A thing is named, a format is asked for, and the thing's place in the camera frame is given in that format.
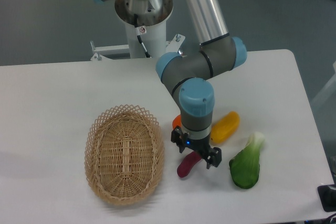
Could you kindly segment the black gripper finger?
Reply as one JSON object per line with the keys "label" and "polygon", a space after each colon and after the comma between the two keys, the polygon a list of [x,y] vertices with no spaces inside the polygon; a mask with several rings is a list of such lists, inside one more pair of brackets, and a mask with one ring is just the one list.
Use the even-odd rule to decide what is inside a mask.
{"label": "black gripper finger", "polygon": [[206,147],[199,151],[200,156],[206,161],[206,168],[218,167],[222,161],[222,150],[219,147]]}
{"label": "black gripper finger", "polygon": [[180,153],[183,153],[185,150],[187,139],[188,134],[184,133],[180,126],[176,126],[171,133],[171,142],[176,144]]}

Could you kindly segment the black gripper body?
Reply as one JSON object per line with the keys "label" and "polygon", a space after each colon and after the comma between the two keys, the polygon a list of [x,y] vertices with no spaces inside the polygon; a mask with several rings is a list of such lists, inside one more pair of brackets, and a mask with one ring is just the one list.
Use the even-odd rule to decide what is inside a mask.
{"label": "black gripper body", "polygon": [[189,148],[199,153],[201,157],[208,157],[211,148],[209,144],[210,134],[210,126],[201,131],[192,131],[183,126],[181,153]]}

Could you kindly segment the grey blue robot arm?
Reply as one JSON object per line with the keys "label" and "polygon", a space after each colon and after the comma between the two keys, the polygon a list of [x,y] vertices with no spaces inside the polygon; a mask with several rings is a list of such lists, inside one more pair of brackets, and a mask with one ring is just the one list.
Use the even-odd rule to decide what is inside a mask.
{"label": "grey blue robot arm", "polygon": [[172,142],[180,152],[189,148],[207,166],[217,167],[222,154],[209,144],[215,104],[209,79],[242,65],[247,58],[242,40],[229,34],[218,0],[186,0],[200,43],[200,50],[189,56],[181,56],[166,43],[172,0],[114,1],[125,25],[131,58],[158,60],[157,75],[180,109],[182,125],[172,131]]}

